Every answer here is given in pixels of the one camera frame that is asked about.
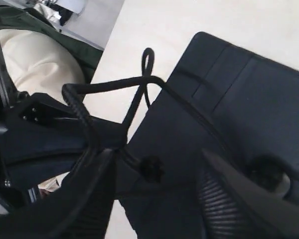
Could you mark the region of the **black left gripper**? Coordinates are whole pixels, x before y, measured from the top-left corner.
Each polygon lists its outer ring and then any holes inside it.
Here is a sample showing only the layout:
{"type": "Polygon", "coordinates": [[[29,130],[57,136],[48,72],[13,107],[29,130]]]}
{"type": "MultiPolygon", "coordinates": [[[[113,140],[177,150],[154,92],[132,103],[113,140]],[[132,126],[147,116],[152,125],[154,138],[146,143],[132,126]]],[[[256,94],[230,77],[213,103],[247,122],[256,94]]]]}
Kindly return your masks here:
{"type": "Polygon", "coordinates": [[[127,142],[122,124],[90,116],[36,93],[0,111],[0,204],[25,206],[26,191],[73,169],[89,148],[118,149],[127,142]]]}

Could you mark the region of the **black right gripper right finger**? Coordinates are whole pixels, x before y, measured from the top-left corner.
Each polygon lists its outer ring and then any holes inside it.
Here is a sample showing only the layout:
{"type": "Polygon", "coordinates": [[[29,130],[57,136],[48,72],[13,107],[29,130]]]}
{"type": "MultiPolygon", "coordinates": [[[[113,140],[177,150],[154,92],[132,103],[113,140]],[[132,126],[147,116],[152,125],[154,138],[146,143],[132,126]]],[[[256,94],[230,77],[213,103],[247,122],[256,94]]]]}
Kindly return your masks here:
{"type": "Polygon", "coordinates": [[[202,150],[196,190],[209,239],[299,239],[299,207],[202,150]]]}

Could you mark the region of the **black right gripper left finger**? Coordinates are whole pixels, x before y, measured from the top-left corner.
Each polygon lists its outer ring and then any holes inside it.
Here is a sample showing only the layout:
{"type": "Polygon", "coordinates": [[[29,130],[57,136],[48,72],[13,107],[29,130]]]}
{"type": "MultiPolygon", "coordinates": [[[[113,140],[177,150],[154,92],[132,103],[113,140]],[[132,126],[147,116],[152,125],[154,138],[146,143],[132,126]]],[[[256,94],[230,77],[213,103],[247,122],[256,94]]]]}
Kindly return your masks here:
{"type": "Polygon", "coordinates": [[[45,199],[0,216],[0,239],[103,239],[116,192],[115,158],[104,150],[45,199]]]}

